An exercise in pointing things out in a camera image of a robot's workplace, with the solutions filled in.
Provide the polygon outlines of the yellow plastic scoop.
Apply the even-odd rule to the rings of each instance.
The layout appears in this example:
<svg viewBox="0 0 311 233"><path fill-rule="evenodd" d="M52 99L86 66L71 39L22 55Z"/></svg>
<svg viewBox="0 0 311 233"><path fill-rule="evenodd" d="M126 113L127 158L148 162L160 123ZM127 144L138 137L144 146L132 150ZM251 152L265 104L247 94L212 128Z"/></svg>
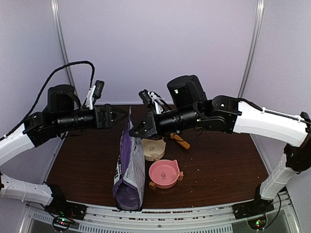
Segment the yellow plastic scoop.
<svg viewBox="0 0 311 233"><path fill-rule="evenodd" d="M181 145L183 148L185 148L187 150L190 148L190 144L187 141L185 141L184 139L182 139L179 135L172 133L170 135L170 138L172 140L174 140L175 142L177 142L179 145Z"/></svg>

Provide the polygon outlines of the purple puppy food bag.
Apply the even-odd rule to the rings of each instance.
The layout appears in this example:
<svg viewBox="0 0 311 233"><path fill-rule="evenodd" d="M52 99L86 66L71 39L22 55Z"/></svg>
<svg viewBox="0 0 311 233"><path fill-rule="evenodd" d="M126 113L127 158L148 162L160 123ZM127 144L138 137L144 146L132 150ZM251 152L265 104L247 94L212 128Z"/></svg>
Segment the purple puppy food bag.
<svg viewBox="0 0 311 233"><path fill-rule="evenodd" d="M120 154L112 187L116 207L126 211L142 209L145 188L145 158L142 140L130 136L129 132L133 126L131 108L129 108L127 122L120 139Z"/></svg>

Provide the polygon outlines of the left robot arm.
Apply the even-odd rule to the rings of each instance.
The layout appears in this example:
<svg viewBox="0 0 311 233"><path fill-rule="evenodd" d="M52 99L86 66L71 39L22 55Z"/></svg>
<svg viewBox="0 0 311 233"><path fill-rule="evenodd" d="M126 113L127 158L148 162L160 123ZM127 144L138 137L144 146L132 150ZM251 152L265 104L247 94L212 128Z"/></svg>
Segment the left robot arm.
<svg viewBox="0 0 311 233"><path fill-rule="evenodd" d="M75 88L61 84L48 89L48 103L42 112L27 116L13 132L0 142L0 163L37 148L50 139L75 130L110 129L128 116L128 113L110 104L95 105L101 97L104 82L97 81L82 106ZM1 198L30 201L51 206L60 216L70 211L70 205L57 185L34 184L0 175Z"/></svg>

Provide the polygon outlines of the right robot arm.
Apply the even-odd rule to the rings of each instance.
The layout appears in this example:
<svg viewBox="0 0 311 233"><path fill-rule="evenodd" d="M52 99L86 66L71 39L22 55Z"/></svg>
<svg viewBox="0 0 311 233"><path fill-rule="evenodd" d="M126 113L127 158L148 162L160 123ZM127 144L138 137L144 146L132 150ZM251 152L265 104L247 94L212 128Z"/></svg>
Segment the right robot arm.
<svg viewBox="0 0 311 233"><path fill-rule="evenodd" d="M219 95L209 100L195 75L177 77L167 83L174 108L147 90L139 93L150 111L130 130L133 137L161 139L172 133L199 127L223 133L248 133L286 143L277 167L258 186L249 203L260 214L290 179L311 166L311 119L306 112L289 115L259 107L244 98Z"/></svg>

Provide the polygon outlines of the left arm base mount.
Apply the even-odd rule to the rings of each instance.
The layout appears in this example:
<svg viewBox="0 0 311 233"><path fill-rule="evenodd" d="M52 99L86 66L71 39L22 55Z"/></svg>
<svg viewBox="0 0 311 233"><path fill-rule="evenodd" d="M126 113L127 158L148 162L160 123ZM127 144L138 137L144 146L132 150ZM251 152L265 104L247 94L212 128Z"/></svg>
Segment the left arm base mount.
<svg viewBox="0 0 311 233"><path fill-rule="evenodd" d="M75 220L84 220L87 207L83 204L69 202L58 185L47 185L52 192L52 201L43 205L44 210L52 216L52 227L57 232L67 231Z"/></svg>

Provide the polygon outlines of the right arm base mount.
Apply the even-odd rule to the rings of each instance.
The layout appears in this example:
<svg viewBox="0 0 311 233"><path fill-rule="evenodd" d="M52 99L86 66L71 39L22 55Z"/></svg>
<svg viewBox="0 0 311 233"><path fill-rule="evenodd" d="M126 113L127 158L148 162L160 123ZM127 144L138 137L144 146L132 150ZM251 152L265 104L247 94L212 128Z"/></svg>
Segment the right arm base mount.
<svg viewBox="0 0 311 233"><path fill-rule="evenodd" d="M255 189L253 200L234 204L232 205L232 210L236 220L248 218L248 226L258 232L264 231L275 221L280 207L275 218L268 223L267 213L274 210L273 200L264 200L261 198L259 184Z"/></svg>

